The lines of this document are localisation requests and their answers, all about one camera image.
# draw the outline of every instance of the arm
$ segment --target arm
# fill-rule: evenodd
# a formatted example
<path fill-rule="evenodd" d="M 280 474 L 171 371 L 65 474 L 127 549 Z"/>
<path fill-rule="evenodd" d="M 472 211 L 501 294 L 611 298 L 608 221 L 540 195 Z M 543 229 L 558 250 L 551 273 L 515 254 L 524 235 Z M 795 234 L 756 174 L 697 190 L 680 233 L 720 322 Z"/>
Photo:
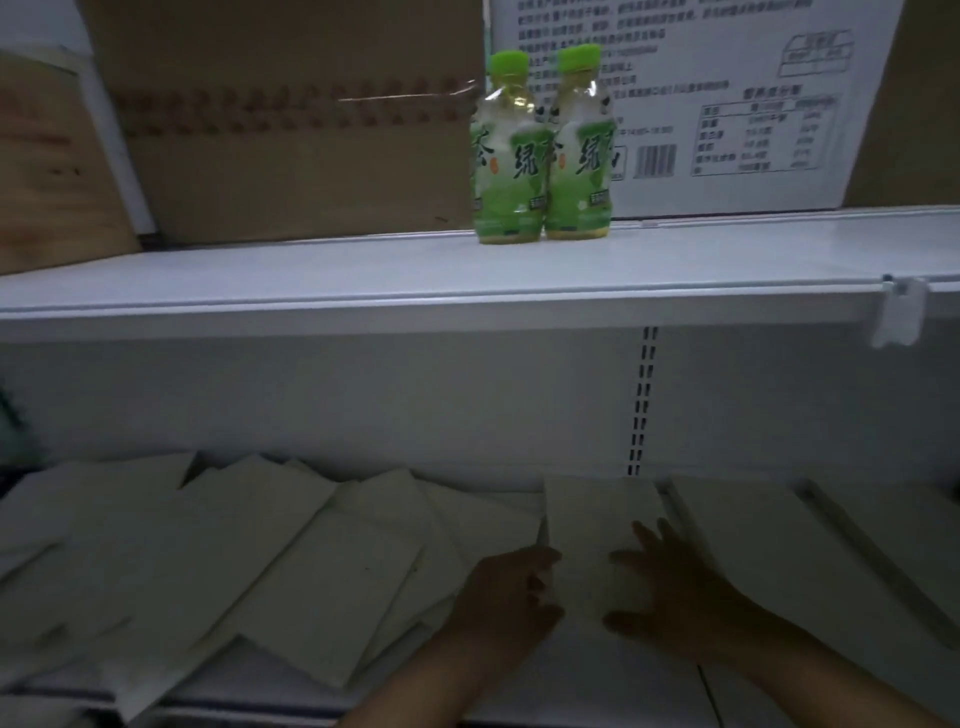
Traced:
<path fill-rule="evenodd" d="M 949 728 L 795 624 L 752 602 L 709 569 L 667 521 L 661 537 L 640 523 L 642 551 L 611 560 L 651 586 L 648 612 L 613 612 L 613 632 L 650 640 L 697 662 L 738 670 L 803 728 Z"/>
<path fill-rule="evenodd" d="M 445 728 L 553 631 L 564 612 L 539 606 L 535 573 L 560 554 L 530 546 L 484 559 L 450 619 L 410 662 L 350 712 L 341 728 Z"/>

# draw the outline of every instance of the hand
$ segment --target hand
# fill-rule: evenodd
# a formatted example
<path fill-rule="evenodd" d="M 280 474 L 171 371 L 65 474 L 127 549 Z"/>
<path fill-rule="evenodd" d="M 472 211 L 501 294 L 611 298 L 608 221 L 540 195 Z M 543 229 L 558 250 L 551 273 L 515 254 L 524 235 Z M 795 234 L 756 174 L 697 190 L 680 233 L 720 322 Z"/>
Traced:
<path fill-rule="evenodd" d="M 642 613 L 610 612 L 604 624 L 611 631 L 696 662 L 724 663 L 745 649 L 805 634 L 710 569 L 667 520 L 657 523 L 660 538 L 642 523 L 633 526 L 643 550 L 614 551 L 610 558 L 647 580 L 653 605 Z"/>
<path fill-rule="evenodd" d="M 541 606 L 538 594 L 546 571 L 561 558 L 546 546 L 483 559 L 467 578 L 441 632 L 465 639 L 477 657 L 490 659 L 495 669 L 516 667 L 563 618 L 558 606 Z"/>

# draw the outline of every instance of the bottle label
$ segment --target bottle label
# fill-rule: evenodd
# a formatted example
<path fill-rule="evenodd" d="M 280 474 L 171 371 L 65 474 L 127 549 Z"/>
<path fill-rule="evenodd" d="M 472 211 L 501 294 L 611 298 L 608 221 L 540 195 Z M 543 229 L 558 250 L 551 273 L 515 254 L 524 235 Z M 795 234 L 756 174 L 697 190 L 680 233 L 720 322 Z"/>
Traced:
<path fill-rule="evenodd" d="M 592 231 L 610 225 L 613 137 L 611 119 L 564 124 L 553 140 L 549 231 Z"/>
<path fill-rule="evenodd" d="M 473 226 L 480 237 L 539 235 L 546 210 L 550 131 L 530 123 L 513 133 L 495 123 L 470 127 Z"/>

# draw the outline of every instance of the barcode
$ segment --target barcode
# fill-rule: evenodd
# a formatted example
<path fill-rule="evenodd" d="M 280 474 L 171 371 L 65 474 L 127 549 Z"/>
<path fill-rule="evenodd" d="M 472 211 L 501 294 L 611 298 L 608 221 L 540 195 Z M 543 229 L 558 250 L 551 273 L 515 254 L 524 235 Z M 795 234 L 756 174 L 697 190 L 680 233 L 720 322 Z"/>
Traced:
<path fill-rule="evenodd" d="M 635 180 L 649 177 L 673 177 L 677 163 L 677 145 L 661 144 L 636 148 Z"/>

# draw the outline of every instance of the brown cardboard box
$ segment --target brown cardboard box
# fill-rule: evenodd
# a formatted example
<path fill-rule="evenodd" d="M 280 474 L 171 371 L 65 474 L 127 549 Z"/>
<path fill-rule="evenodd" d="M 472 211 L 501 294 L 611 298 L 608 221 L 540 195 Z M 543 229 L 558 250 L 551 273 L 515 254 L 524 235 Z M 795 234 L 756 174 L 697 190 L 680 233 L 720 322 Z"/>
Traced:
<path fill-rule="evenodd" d="M 960 204 L 960 3 L 907 0 L 848 207 Z"/>
<path fill-rule="evenodd" d="M 0 53 L 0 273 L 137 250 L 76 76 Z"/>
<path fill-rule="evenodd" d="M 82 0 L 174 243 L 468 228 L 479 2 Z"/>

